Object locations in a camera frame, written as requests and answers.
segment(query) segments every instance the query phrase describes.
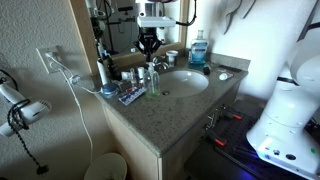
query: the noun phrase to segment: cabinet door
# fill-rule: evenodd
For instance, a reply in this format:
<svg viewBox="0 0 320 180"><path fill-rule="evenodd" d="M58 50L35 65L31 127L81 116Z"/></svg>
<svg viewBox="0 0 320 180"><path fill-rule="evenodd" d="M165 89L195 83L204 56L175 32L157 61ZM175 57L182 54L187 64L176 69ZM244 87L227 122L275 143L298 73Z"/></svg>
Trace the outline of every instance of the cabinet door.
<svg viewBox="0 0 320 180"><path fill-rule="evenodd" d="M218 102L216 102L210 112L214 112L214 110L222 104L233 104L238 88L239 84L235 85L229 92L221 97ZM199 121L162 157L161 161L159 161L161 164L160 179L176 180L187 178L187 174L184 172L184 164L199 146L200 138L204 134L203 125L209 123L207 115L209 115L209 112L203 118L200 118Z"/></svg>
<svg viewBox="0 0 320 180"><path fill-rule="evenodd" d="M105 112L116 147L127 162L126 179L158 180L158 158L110 110L105 108Z"/></svg>

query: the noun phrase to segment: bottle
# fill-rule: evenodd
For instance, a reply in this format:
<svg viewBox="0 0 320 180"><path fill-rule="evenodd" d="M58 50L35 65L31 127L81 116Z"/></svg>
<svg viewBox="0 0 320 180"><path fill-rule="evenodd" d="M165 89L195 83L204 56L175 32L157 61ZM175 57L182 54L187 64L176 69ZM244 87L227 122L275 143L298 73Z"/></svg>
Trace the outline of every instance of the bottle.
<svg viewBox="0 0 320 180"><path fill-rule="evenodd" d="M146 88L146 95L149 98L154 98L160 95L160 76L153 68L153 63L149 63L148 71L144 75L144 86Z"/></svg>
<svg viewBox="0 0 320 180"><path fill-rule="evenodd" d="M136 79L136 73L134 72L134 69L130 69L130 79L131 79L131 85L132 87L137 87L137 79Z"/></svg>
<svg viewBox="0 0 320 180"><path fill-rule="evenodd" d="M144 67L138 67L139 86L144 86Z"/></svg>
<svg viewBox="0 0 320 180"><path fill-rule="evenodd" d="M191 53L189 57L190 65L203 66L206 63L206 53L209 42L203 38L203 30L198 30L198 36L191 41Z"/></svg>

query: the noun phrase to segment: blue mouthwash bottle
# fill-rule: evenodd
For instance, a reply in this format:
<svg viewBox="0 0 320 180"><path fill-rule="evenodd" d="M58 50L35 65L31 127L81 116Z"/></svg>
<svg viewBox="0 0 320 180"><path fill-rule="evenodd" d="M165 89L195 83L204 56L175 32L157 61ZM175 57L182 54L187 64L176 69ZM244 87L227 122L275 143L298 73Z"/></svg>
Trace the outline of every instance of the blue mouthwash bottle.
<svg viewBox="0 0 320 180"><path fill-rule="evenodd" d="M203 67L206 63L206 53L209 42L203 38L203 30L198 30L198 36L191 41L189 65Z"/></svg>

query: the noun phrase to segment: wire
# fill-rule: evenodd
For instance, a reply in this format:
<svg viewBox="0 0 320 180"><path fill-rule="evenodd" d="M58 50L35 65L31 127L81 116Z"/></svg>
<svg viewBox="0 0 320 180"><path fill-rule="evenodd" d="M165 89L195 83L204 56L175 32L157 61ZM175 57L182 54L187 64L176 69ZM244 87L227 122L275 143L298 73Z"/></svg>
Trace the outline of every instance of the wire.
<svg viewBox="0 0 320 180"><path fill-rule="evenodd" d="M311 29L315 29L315 28L320 28L320 22L316 22L316 23L313 23L313 24L310 24L308 26L308 31L311 30Z"/></svg>
<svg viewBox="0 0 320 180"><path fill-rule="evenodd" d="M169 2L172 2L172 0L168 0L168 1L165 1L165 2L162 2L162 3L169 3Z"/></svg>
<svg viewBox="0 0 320 180"><path fill-rule="evenodd" d="M12 82L13 82L13 84L14 84L14 86L15 86L15 89L16 89L17 91L19 91L19 90L18 90L18 84L17 84L16 80L15 80L8 72L6 72L5 70L0 69L0 71L1 71L3 74L5 74L6 76L10 77L10 79L12 80Z"/></svg>
<svg viewBox="0 0 320 180"><path fill-rule="evenodd" d="M14 104L8 114L7 114L7 121L8 121L8 124L10 126L10 128L13 130L13 132L18 136L24 150L27 152L27 154L29 155L29 157L33 160L33 162L36 163L36 165L38 166L38 169L37 169L37 174L38 175L41 175L41 174L44 174L46 172L49 171L49 168L47 165L45 166L41 166L40 163L37 161L37 159L31 154L31 152L29 151L27 145L26 145L26 142L23 140L22 136L20 135L20 133L18 132L18 130L16 129L16 127L13 125L13 122L16 123L19 127L21 128L24 128L24 129L29 129L29 127L25 124L25 122L23 121L23 119L21 118L21 114L20 114L20 109L23 108L24 106L26 106L27 104L30 103L30 100L29 99L25 99L25 100L22 100L16 104ZM18 123L18 121L23 121L23 126Z"/></svg>
<svg viewBox="0 0 320 180"><path fill-rule="evenodd" d="M70 75L73 77L73 74L72 74L72 72L71 72L71 70L69 69L69 68L67 68L65 65L63 65L62 63L60 63L59 61L57 61L55 58L53 58L51 55L49 56L47 56L47 57L49 57L52 61L54 61L55 63L57 63L57 64L59 64L60 66L62 66L64 69L66 69L66 70L68 70L68 72L70 73Z"/></svg>
<svg viewBox="0 0 320 180"><path fill-rule="evenodd" d="M109 7L109 10L110 10L109 15L107 16L107 18L109 19L111 17L111 15L112 15L112 8L111 8L109 2L104 0L104 8L106 10L106 14L107 14L107 6Z"/></svg>
<svg viewBox="0 0 320 180"><path fill-rule="evenodd" d="M195 22L196 18L197 18L197 0L194 0L194 14L193 14L192 20L187 23L182 23L182 22L177 21L176 24L178 24L180 26L191 26Z"/></svg>
<svg viewBox="0 0 320 180"><path fill-rule="evenodd" d="M69 88L71 90L71 93L72 93L72 95L74 97L74 101L76 102L76 104L77 104L77 106L79 108L82 125L84 127L84 130L86 131L86 134L87 134L89 142L90 142L90 164L91 164L92 163L92 156L93 156L92 155L93 154L93 143L92 143L91 136L89 134L89 131L88 131L87 126L86 126L85 121L84 121L84 117L83 117L83 113L82 113L82 108L81 108L80 102L79 102L79 100L78 100L78 98L77 98L77 96L76 96L76 94L75 94L75 92L74 92L74 90L73 90L73 88L72 88L72 86L71 86L66 74L64 73L64 71L62 69L59 69L59 71L63 74L65 80L67 81L68 86L69 86Z"/></svg>
<svg viewBox="0 0 320 180"><path fill-rule="evenodd" d="M80 85L78 85L78 84L75 84L75 85L78 86L78 87L80 87L81 89L87 91L88 93L91 93L91 94L99 94L99 93L100 93L100 91L90 91L89 89L87 89L87 88L85 88L85 87L82 87L82 86L80 86Z"/></svg>
<svg viewBox="0 0 320 180"><path fill-rule="evenodd" d="M162 15L161 16L166 16L166 10L164 7L164 3L162 3Z"/></svg>
<svg viewBox="0 0 320 180"><path fill-rule="evenodd" d="M100 8L101 8L101 4L102 4L102 1L100 1L100 3L99 3L99 6L98 6L98 9L100 10Z"/></svg>
<svg viewBox="0 0 320 180"><path fill-rule="evenodd" d="M132 43L132 36L133 36L133 35L132 35L132 34L133 34L133 33L132 33L132 31L133 31L133 30L132 30L132 27L133 27L132 24L133 24L133 22L130 22L130 24L131 24L131 25L130 25L131 33L130 33L129 43L128 43L128 45L127 45L125 48L123 48L122 50L120 50L120 52L126 50L128 47L130 47L130 45L131 45L131 43Z"/></svg>
<svg viewBox="0 0 320 180"><path fill-rule="evenodd" d="M86 90L87 92L89 92L89 93L91 93L91 94L98 94L98 93L100 93L99 91L95 91L95 92L94 92L94 91L90 91L89 89L78 85L77 82L78 82L79 79L80 79L80 76L79 76L79 75L73 75L72 71L71 71L69 68L67 68L66 66L64 66L62 63L60 63L59 61L57 61L57 60L56 60L55 58L53 58L52 56L49 56L49 57L50 57L55 63L57 63L58 65L60 65L61 67L63 67L63 69L68 70L68 72L69 72L70 75L71 75L71 78L69 78L69 79L67 80L68 84L77 85L77 86L80 87L81 89L84 89L84 90ZM62 69L59 68L59 67L54 67L53 64L51 64L51 68L56 69L56 70L59 70L59 71L62 70Z"/></svg>

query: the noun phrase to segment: bathroom sink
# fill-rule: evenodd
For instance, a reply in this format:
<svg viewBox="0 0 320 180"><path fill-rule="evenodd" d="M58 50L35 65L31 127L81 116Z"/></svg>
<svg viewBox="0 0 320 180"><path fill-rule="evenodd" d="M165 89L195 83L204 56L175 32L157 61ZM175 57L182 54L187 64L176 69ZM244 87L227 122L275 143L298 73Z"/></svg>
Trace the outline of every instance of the bathroom sink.
<svg viewBox="0 0 320 180"><path fill-rule="evenodd" d="M208 78L193 70L176 69L160 74L160 91L163 96L192 96L205 90L208 85Z"/></svg>

